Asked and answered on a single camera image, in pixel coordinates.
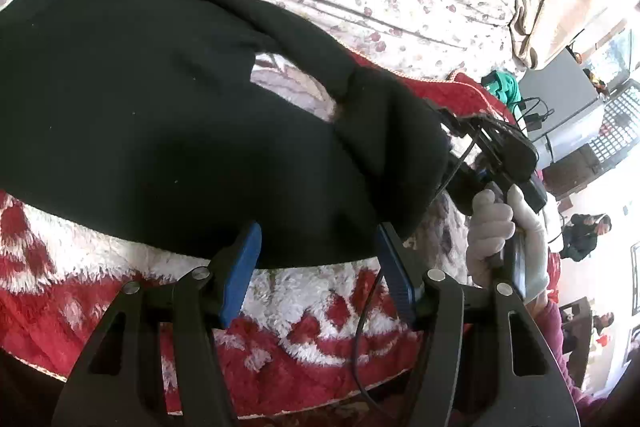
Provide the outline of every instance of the gloved hand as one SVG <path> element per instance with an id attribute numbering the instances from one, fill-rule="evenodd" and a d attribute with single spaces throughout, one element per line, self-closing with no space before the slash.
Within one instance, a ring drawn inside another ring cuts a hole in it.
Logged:
<path id="1" fill-rule="evenodd" d="M 535 299 L 549 284 L 546 273 L 545 227 L 524 199 L 517 185 L 507 193 L 507 203 L 496 203 L 492 190 L 476 194 L 473 201 L 474 215 L 468 233 L 466 269 L 479 286 L 491 284 L 491 269 L 487 258 L 498 253 L 507 239 L 513 237 L 516 223 L 525 233 L 525 284 L 524 303 Z"/>

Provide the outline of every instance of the green cloth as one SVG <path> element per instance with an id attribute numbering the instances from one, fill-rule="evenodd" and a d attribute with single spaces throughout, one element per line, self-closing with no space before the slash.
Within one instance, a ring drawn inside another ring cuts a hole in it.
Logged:
<path id="1" fill-rule="evenodd" d="M 482 85 L 484 89 L 506 105 L 511 112 L 513 112 L 515 105 L 522 100 L 518 82 L 510 73 L 492 71 L 492 73 L 482 78 Z"/>

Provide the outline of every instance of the finger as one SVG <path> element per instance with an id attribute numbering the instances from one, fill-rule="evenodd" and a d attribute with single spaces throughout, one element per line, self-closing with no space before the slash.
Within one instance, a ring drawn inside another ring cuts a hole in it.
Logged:
<path id="1" fill-rule="evenodd" d="M 471 227 L 482 225 L 482 223 L 490 223 L 492 221 L 511 221 L 513 219 L 513 210 L 508 204 L 494 203 L 481 207 L 474 211 L 469 225 Z"/>
<path id="2" fill-rule="evenodd" d="M 478 286 L 486 288 L 491 284 L 491 270 L 484 261 L 479 259 L 467 259 L 466 270 Z"/>
<path id="3" fill-rule="evenodd" d="M 476 212 L 479 212 L 482 207 L 488 206 L 493 203 L 495 203 L 495 194 L 492 190 L 486 188 L 482 192 L 478 192 L 478 194 L 475 195 L 471 205 L 475 214 Z"/>
<path id="4" fill-rule="evenodd" d="M 473 243 L 479 239 L 489 239 L 491 237 L 509 239 L 513 237 L 515 231 L 516 224 L 513 221 L 491 221 L 479 227 L 470 227 L 466 240 L 469 243 Z"/>
<path id="5" fill-rule="evenodd" d="M 512 185 L 507 193 L 507 201 L 513 209 L 513 216 L 520 227 L 527 232 L 539 232 L 543 230 L 538 216 L 525 201 L 522 190 L 517 185 Z"/>
<path id="6" fill-rule="evenodd" d="M 504 244 L 505 240 L 501 237 L 478 239 L 477 241 L 469 243 L 469 247 L 466 249 L 466 256 L 473 257 L 474 259 L 485 259 L 502 250 Z"/>

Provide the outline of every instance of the purple sleeve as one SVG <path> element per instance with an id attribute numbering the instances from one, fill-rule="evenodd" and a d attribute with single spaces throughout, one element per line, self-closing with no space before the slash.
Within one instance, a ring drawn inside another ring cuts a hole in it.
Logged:
<path id="1" fill-rule="evenodd" d="M 562 358 L 562 320 L 560 318 L 560 310 L 555 302 L 549 301 L 546 308 L 536 317 L 536 324 L 538 325 L 538 328 L 540 328 L 542 336 L 545 337 L 546 343 L 549 345 L 549 348 L 558 363 L 558 367 L 564 377 L 566 386 L 569 388 L 571 397 L 574 399 L 580 421 L 584 423 L 601 407 L 605 399 L 594 399 L 590 394 L 583 393 L 574 385 L 574 381 L 569 376 L 569 372 L 566 368 L 566 362 Z"/>

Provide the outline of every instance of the silver bolt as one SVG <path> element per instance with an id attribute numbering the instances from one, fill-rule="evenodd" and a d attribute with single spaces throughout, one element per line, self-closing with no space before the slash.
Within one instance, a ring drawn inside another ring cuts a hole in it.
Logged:
<path id="1" fill-rule="evenodd" d="M 195 268 L 191 272 L 191 277 L 193 277 L 196 281 L 206 279 L 207 277 L 209 277 L 209 269 L 206 266 Z"/>
<path id="2" fill-rule="evenodd" d="M 140 283 L 136 281 L 129 281 L 122 287 L 122 291 L 127 295 L 133 295 L 134 293 L 138 293 L 140 290 Z"/>
<path id="3" fill-rule="evenodd" d="M 427 272 L 427 277 L 432 281 L 444 281 L 445 275 L 442 270 L 438 270 L 437 268 L 431 268 Z"/>
<path id="4" fill-rule="evenodd" d="M 505 282 L 498 283 L 495 289 L 498 290 L 500 295 L 504 295 L 505 297 L 508 297 L 513 293 L 513 288 Z"/>

